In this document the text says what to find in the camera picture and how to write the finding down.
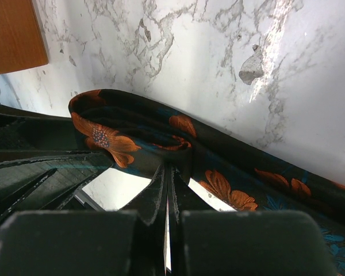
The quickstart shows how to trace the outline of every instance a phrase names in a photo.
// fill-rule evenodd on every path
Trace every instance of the white marble countertop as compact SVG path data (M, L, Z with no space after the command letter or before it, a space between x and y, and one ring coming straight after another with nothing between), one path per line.
M125 90L345 184L345 0L34 4L50 63L0 75L2 104L69 116L78 93ZM134 181L107 174L88 192L119 208Z

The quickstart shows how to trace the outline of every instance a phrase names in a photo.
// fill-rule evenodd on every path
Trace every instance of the wooden object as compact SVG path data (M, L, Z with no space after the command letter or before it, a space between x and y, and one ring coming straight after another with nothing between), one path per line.
M47 63L32 0L0 0L0 74Z

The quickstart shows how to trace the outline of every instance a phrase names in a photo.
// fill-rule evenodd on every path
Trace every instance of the marble surface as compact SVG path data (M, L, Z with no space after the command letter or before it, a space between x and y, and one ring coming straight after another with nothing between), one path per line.
M34 5L50 63L0 75L2 104L69 116L78 93L125 90L345 184L345 0ZM109 170L86 190L117 209L147 182Z

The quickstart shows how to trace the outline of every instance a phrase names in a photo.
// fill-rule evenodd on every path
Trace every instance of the wooden block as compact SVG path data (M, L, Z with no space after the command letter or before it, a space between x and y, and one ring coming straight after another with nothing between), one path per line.
M47 63L32 0L0 0L0 74Z

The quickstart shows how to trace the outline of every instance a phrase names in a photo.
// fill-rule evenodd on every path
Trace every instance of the folded fabric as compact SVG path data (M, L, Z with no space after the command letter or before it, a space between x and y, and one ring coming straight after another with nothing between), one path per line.
M106 151L114 168L151 178L170 162L186 183L193 178L238 211L307 212L345 275L345 186L131 93L89 91L74 97L69 110L79 147Z

